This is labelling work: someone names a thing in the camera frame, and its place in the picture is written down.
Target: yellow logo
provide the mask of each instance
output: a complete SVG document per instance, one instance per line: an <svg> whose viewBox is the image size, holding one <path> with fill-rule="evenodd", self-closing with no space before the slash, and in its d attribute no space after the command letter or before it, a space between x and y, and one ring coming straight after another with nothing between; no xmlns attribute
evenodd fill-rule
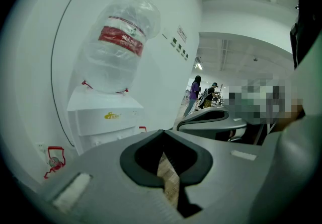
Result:
<svg viewBox="0 0 322 224"><path fill-rule="evenodd" d="M118 119L120 116L109 112L109 114L105 115L105 119Z"/></svg>

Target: woman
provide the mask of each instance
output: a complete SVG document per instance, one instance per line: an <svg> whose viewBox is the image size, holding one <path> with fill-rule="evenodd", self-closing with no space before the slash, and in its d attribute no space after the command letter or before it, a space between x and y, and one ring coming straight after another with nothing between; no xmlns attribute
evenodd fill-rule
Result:
<svg viewBox="0 0 322 224"><path fill-rule="evenodd" d="M190 101L189 101L189 105L188 105L185 113L183 114L184 117L188 116L193 104L197 100L197 93L199 93L200 82L201 82L201 77L196 76L196 78L195 78L195 80L192 83L191 88L190 88L190 95L189 95Z"/></svg>

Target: purple shirt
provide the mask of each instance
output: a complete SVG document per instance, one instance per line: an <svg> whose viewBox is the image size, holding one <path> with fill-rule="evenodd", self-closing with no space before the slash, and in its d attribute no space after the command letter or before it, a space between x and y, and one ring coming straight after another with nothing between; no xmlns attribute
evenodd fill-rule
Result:
<svg viewBox="0 0 322 224"><path fill-rule="evenodd" d="M199 91L199 85L198 83L194 82L192 85L191 85L191 89L190 89L190 96L189 98L190 99L193 99L193 100L196 100L197 99L197 94L196 92Z"/></svg>

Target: floor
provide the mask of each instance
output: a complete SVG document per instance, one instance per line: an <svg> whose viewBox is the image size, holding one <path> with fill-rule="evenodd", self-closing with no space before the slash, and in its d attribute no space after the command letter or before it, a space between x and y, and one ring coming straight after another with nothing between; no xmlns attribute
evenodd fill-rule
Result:
<svg viewBox="0 0 322 224"><path fill-rule="evenodd" d="M189 100L183 101L180 105L174 126L177 126L177 124L183 119L183 114L185 113L188 104ZM163 154L160 159L159 167L157 170L157 176L163 178L165 182L165 196L169 200L170 204L174 208L177 208L180 179L176 171L172 167L171 163L168 161L167 156L165 154Z"/></svg>
<svg viewBox="0 0 322 224"><path fill-rule="evenodd" d="M177 208L179 199L179 176L165 154L160 159L157 176L163 178L165 182L165 196L170 204L174 208Z"/></svg>

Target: sign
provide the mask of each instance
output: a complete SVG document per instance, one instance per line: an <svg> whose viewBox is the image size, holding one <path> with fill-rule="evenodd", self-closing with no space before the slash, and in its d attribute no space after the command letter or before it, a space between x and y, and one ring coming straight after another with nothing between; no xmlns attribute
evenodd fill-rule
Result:
<svg viewBox="0 0 322 224"><path fill-rule="evenodd" d="M109 114L105 115L105 119L119 119L119 115L113 114L112 112L109 112Z"/></svg>
<svg viewBox="0 0 322 224"><path fill-rule="evenodd" d="M180 25L178 26L178 33L181 36L181 38L183 39L183 41L186 42L187 35L186 35L186 33L184 32L184 30L182 29L182 27Z"/></svg>

